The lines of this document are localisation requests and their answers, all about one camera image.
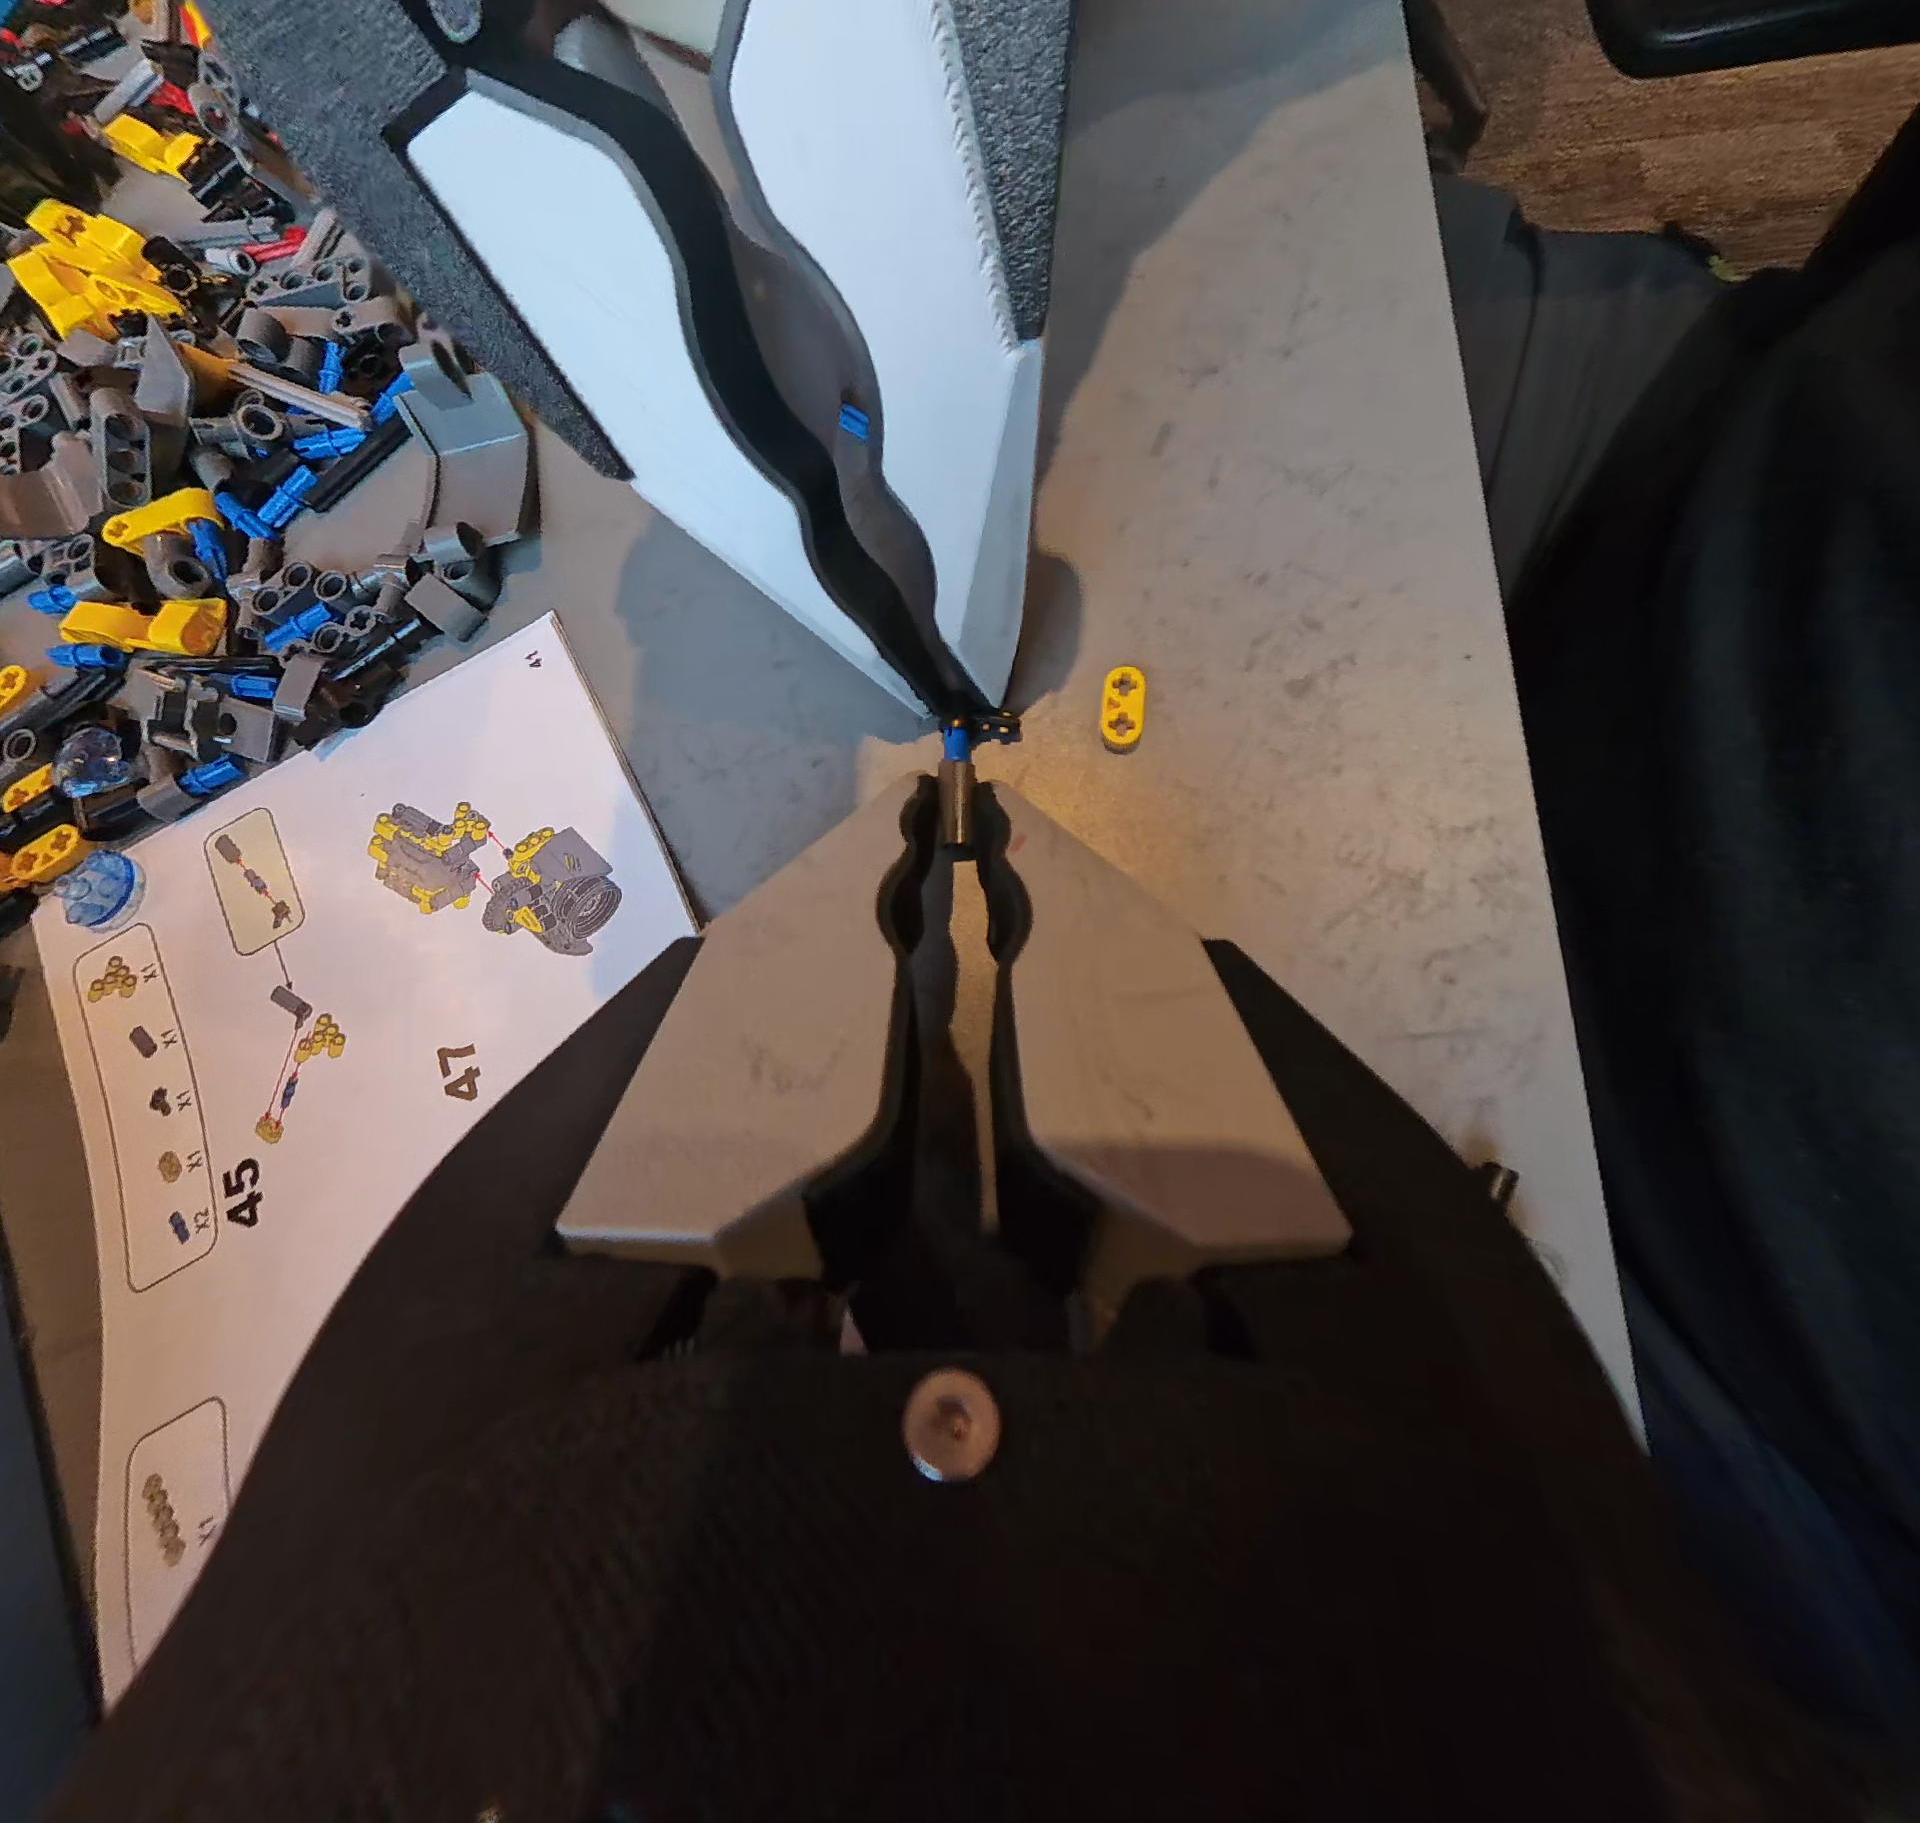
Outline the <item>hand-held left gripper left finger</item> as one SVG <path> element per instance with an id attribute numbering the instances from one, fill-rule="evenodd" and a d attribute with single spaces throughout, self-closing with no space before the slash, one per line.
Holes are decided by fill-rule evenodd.
<path id="1" fill-rule="evenodd" d="M 940 824 L 895 778 L 714 917 L 560 1212 L 584 1257 L 719 1280 L 849 1274 L 818 1207 L 901 1126 L 901 968 Z"/>

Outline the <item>pile of toy brick parts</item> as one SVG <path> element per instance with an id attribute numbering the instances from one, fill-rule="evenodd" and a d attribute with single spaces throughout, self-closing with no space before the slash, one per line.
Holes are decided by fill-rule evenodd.
<path id="1" fill-rule="evenodd" d="M 301 179 L 196 0 L 6 0 L 6 934 L 90 851 L 362 729 L 468 641 L 532 431 Z M 113 724 L 140 784 L 71 801 Z"/>

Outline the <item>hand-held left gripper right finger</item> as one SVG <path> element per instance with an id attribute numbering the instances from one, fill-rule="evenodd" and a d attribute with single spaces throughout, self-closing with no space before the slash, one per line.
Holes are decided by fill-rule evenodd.
<path id="1" fill-rule="evenodd" d="M 1128 1291 L 1354 1240 L 1201 934 L 1009 784 L 976 791 L 1003 1244 Z"/>

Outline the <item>transparent blue round plate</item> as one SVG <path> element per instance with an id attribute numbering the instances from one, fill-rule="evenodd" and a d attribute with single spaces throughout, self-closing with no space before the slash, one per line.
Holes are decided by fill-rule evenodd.
<path id="1" fill-rule="evenodd" d="M 57 877 L 64 922 L 86 931 L 131 923 L 147 875 L 127 851 L 90 851 L 76 867 Z"/>

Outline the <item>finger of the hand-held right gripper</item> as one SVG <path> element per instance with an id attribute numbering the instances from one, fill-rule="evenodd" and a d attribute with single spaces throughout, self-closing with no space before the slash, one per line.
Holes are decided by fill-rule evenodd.
<path id="1" fill-rule="evenodd" d="M 723 191 L 657 90 L 449 69 L 395 147 L 638 496 L 871 681 L 967 715 L 769 368 Z"/>
<path id="2" fill-rule="evenodd" d="M 855 331 L 932 634 L 1000 708 L 1022 641 L 1045 344 L 1017 326 L 949 0 L 732 0 L 718 90 L 781 242 Z"/>

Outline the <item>white building instruction booklet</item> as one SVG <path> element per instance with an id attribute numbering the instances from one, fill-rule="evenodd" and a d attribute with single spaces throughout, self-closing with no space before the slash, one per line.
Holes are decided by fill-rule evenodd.
<path id="1" fill-rule="evenodd" d="M 553 612 L 159 828 L 132 875 L 101 923 L 36 917 L 96 1253 L 107 1702 L 399 1209 L 695 934 Z"/>

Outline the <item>grey desk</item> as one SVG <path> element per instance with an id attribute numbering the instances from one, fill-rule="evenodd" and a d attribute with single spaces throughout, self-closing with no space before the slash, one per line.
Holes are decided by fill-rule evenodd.
<path id="1" fill-rule="evenodd" d="M 1469 1156 L 1638 1400 L 1398 0 L 1083 0 L 1024 740 L 987 777 L 1244 946 Z M 930 751 L 564 449 L 483 649 L 553 612 L 707 908 Z M 1147 676 L 1141 745 L 1098 732 Z M 96 1499 L 94 1359 L 57 1411 Z"/>

